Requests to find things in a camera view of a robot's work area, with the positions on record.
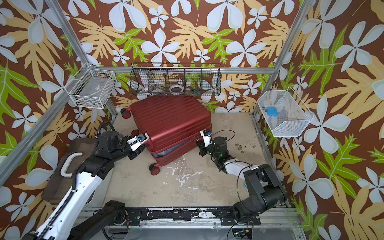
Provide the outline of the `red hard-shell suitcase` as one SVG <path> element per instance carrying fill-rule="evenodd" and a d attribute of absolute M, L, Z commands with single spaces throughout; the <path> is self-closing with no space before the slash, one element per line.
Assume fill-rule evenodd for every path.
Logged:
<path fill-rule="evenodd" d="M 155 176 L 163 167 L 190 150 L 201 131 L 212 130 L 212 114 L 197 99 L 188 96 L 157 95 L 121 109 L 123 118 L 134 118 L 135 133 L 146 133 L 147 149 L 156 160 L 149 166 Z"/>

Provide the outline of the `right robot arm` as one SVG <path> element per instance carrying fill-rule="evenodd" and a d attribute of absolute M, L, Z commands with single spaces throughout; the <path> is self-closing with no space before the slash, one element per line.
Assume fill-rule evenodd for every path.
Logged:
<path fill-rule="evenodd" d="M 249 196 L 234 204 L 236 222 L 255 221 L 260 214 L 287 200 L 287 192 L 273 168 L 268 164 L 252 165 L 236 159 L 229 154 L 227 138 L 213 139 L 204 135 L 202 140 L 196 141 L 196 145 L 199 155 L 209 155 L 220 172 L 236 176 L 237 185 L 239 180 L 245 181 Z"/>

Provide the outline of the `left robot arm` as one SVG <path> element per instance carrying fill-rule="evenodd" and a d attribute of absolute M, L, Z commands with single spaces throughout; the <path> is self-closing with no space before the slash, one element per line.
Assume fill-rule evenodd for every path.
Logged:
<path fill-rule="evenodd" d="M 75 221 L 96 188 L 107 177 L 115 163 L 125 157 L 137 157 L 150 139 L 147 133 L 124 137 L 109 122 L 99 125 L 97 144 L 92 154 L 75 168 L 72 186 L 51 216 L 37 231 L 23 236 L 24 240 L 89 240 L 115 221 L 124 222 L 125 204 L 107 203 L 89 219 L 75 226 Z"/>

